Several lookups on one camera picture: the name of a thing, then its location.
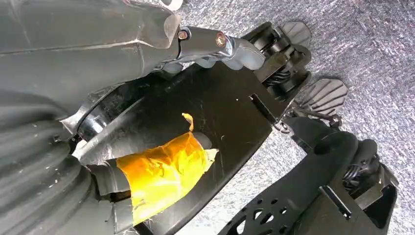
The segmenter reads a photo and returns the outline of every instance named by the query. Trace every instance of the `black metal plate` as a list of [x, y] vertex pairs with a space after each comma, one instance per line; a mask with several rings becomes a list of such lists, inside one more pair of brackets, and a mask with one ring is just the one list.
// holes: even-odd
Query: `black metal plate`
[[137, 228], [140, 234], [174, 234], [196, 215], [261, 146], [271, 124], [251, 96], [278, 118], [286, 102], [272, 99], [250, 70], [230, 70], [222, 63], [206, 70], [192, 66], [166, 85], [137, 101], [90, 142], [82, 162], [117, 158], [162, 145], [188, 131], [182, 113], [189, 113], [195, 131], [208, 136], [220, 152], [210, 170], [183, 199]]

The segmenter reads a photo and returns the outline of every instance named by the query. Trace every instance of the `orange tape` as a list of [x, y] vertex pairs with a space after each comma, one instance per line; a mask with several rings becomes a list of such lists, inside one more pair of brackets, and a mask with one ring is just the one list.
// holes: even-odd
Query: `orange tape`
[[187, 132], [163, 146], [118, 158], [117, 167], [130, 184], [134, 225], [184, 197], [209, 169], [216, 153], [205, 152]]

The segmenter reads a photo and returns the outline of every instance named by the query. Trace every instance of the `scratch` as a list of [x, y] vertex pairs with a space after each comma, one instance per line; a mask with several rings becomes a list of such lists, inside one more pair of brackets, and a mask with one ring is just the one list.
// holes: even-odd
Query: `scratch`
[[220, 157], [220, 160], [221, 160], [222, 175], [225, 176], [225, 172], [223, 170], [223, 159], [222, 159], [222, 153], [221, 152], [219, 152], [219, 157]]

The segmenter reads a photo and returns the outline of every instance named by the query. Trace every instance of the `silver bolt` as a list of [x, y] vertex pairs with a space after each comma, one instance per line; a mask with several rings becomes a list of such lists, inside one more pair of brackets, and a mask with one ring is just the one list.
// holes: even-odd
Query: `silver bolt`
[[180, 30], [178, 33], [177, 33], [177, 37], [180, 39], [180, 40], [184, 40], [184, 39], [187, 39], [187, 37], [188, 37], [189, 35], [187, 34], [187, 32], [186, 31], [184, 31], [184, 30]]
[[219, 47], [224, 47], [226, 45], [226, 36], [222, 32], [216, 34], [216, 44]]

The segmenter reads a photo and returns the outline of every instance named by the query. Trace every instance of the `gray carpet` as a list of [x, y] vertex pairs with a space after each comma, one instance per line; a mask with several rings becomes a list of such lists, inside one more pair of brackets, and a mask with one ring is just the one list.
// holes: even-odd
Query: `gray carpet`
[[[188, 0], [183, 25], [241, 36], [265, 21], [302, 21], [313, 38], [314, 79], [349, 87], [344, 128], [379, 145], [400, 182], [390, 235], [415, 234], [415, 3], [413, 0]], [[286, 174], [304, 153], [274, 131], [180, 235], [214, 235], [246, 203]]]

